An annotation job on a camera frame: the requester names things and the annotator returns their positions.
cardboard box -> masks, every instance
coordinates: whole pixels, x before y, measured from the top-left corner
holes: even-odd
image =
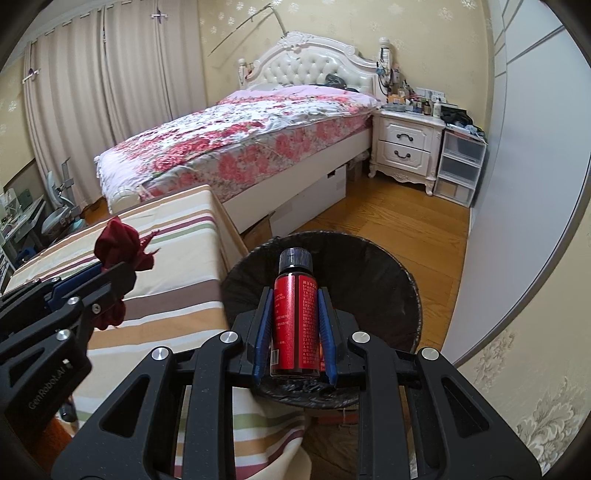
[[[286,236],[345,198],[347,165],[325,175],[271,215],[273,236]]]
[[[246,232],[242,234],[242,240],[248,248],[248,251],[254,250],[259,245],[269,241],[273,237],[271,232],[271,215],[267,215],[263,220],[255,223]]]

floral bed sheet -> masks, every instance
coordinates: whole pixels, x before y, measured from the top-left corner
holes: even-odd
[[[365,128],[378,107],[369,95],[330,87],[240,90],[105,151],[97,176],[109,207],[122,189],[143,201],[200,184],[225,202]]]

blue gripper pad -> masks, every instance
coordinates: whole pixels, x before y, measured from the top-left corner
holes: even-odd
[[[330,326],[328,309],[321,290],[318,290],[318,320],[326,376],[329,378],[330,384],[335,386],[337,381],[336,345]]]
[[[271,326],[273,321],[273,289],[269,290],[262,313],[261,324],[256,335],[254,354],[254,377],[256,385],[261,384],[261,378],[265,375],[267,361],[269,360],[269,346],[271,344]]]
[[[53,289],[51,300],[47,302],[49,309],[52,312],[55,312],[62,308],[68,299],[67,294],[80,287],[80,285],[83,285],[89,280],[95,278],[97,275],[100,275],[102,267],[102,263],[95,263],[94,265],[85,268],[81,272],[59,282]]]

small bottle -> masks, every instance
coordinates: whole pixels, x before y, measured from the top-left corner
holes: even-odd
[[[284,250],[274,290],[272,377],[320,376],[317,302],[312,255],[303,248]]]
[[[433,107],[429,100],[423,100],[423,115],[432,115],[433,114]]]
[[[439,98],[437,98],[435,105],[433,105],[433,118],[441,118],[441,102]]]

white wardrobe door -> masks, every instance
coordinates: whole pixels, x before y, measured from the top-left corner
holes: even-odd
[[[526,293],[570,220],[591,153],[591,96],[548,109],[561,90],[584,92],[591,69],[566,31],[508,66],[505,120],[491,182],[467,245],[462,282],[443,353],[456,361]]]
[[[514,59],[561,26],[548,5],[540,0],[524,0],[505,32],[507,60]]]
[[[503,121],[505,119],[505,98],[507,93],[507,74],[503,73],[495,78],[495,94],[492,99],[491,126],[488,131],[488,150],[482,182],[478,189],[478,197],[472,209],[472,225],[476,225],[480,209],[486,198],[486,191],[491,183],[492,172],[495,168],[496,156],[501,143]]]
[[[488,0],[488,8],[491,11],[492,41],[496,43],[503,32],[503,10],[499,0]]]
[[[495,76],[507,71],[507,49],[505,46],[495,55]]]
[[[508,0],[505,9],[503,10],[503,22],[505,23],[505,28],[511,23],[511,19],[515,15],[515,12],[517,12],[521,2],[522,0]]]

